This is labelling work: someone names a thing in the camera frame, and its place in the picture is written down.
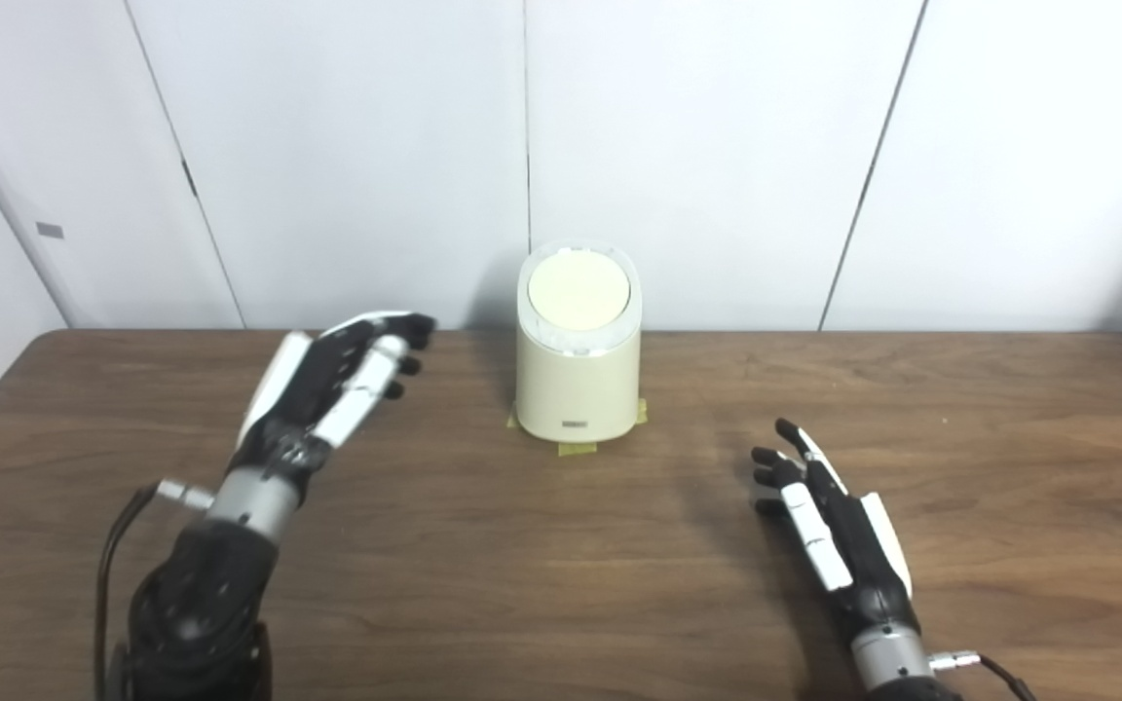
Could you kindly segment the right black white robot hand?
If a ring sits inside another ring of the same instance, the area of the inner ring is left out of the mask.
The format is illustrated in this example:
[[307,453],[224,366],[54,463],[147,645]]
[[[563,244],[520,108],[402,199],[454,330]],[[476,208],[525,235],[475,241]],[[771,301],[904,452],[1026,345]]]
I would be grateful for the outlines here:
[[877,494],[857,497],[804,428],[779,418],[780,439],[797,450],[753,448],[753,478],[773,490],[757,498],[756,510],[783,516],[804,551],[807,563],[822,585],[825,603],[843,643],[861,634],[907,629],[922,631],[909,579],[891,559],[886,538],[896,534],[876,506]]

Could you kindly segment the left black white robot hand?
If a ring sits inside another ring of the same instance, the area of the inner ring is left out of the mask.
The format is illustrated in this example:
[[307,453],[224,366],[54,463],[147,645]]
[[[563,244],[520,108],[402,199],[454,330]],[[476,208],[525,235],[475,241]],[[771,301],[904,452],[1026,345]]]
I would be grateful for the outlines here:
[[263,469],[306,492],[379,403],[404,395],[401,377],[422,372],[414,354],[435,329],[426,314],[375,311],[319,336],[285,334],[246,409],[227,473]]

